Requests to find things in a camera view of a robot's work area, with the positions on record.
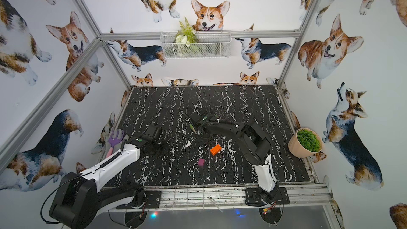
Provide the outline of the orange block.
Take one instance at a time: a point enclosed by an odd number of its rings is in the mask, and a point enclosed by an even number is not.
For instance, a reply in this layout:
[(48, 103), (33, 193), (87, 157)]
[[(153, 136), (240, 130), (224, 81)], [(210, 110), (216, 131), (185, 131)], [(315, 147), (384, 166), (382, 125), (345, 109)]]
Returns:
[(222, 150), (222, 147), (217, 144), (216, 146), (214, 146), (213, 148), (211, 148), (210, 153), (212, 156), (215, 156), (216, 154), (218, 154), (220, 151)]

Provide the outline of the green block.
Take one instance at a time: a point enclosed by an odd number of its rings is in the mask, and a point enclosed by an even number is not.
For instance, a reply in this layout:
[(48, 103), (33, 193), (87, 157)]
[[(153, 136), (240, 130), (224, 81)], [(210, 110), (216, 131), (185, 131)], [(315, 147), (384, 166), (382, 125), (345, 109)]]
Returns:
[(189, 126), (190, 126), (191, 130), (193, 131), (193, 133), (197, 134), (197, 132), (196, 132), (196, 130), (195, 130), (193, 124), (189, 124)]

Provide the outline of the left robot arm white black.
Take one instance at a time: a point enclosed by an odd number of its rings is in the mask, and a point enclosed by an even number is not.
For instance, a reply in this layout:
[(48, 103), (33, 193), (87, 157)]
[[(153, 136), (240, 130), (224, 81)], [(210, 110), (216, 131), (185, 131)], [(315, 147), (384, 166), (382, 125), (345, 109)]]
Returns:
[(127, 137), (121, 129), (109, 136), (110, 148), (100, 163), (79, 173), (64, 176), (53, 192), (49, 209), (52, 224), (70, 229), (86, 228), (98, 215), (119, 208), (157, 208), (161, 193), (145, 192), (144, 186), (127, 182), (119, 187), (104, 186), (120, 171), (143, 157), (156, 159), (164, 154), (160, 142), (163, 129), (149, 123), (140, 134)]

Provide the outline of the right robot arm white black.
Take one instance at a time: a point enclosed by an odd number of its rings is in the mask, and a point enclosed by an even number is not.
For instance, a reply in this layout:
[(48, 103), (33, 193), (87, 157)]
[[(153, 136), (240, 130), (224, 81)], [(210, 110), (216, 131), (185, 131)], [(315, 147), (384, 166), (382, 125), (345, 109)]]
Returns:
[(272, 144), (270, 135), (254, 121), (237, 123), (220, 119), (210, 113), (202, 116), (195, 112), (186, 116), (193, 133), (202, 140), (213, 136), (224, 136), (238, 145), (245, 159), (255, 168), (258, 188), (247, 192), (245, 204), (253, 207), (275, 205), (279, 193), (279, 183), (272, 166)]

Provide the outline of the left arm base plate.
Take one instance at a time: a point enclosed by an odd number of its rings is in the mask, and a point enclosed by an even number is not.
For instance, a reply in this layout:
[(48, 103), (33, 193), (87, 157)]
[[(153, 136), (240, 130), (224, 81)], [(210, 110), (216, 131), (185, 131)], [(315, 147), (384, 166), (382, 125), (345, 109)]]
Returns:
[(137, 194), (129, 204), (117, 206), (116, 209), (158, 209), (161, 202), (161, 191), (145, 191), (143, 194)]

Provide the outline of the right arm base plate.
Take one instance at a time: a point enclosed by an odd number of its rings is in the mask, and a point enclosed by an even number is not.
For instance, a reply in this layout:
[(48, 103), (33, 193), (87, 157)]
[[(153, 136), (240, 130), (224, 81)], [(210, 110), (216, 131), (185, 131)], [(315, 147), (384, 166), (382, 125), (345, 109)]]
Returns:
[(286, 188), (275, 187), (270, 193), (259, 187), (245, 189), (245, 204), (247, 206), (263, 207), (274, 203), (277, 205), (290, 204)]

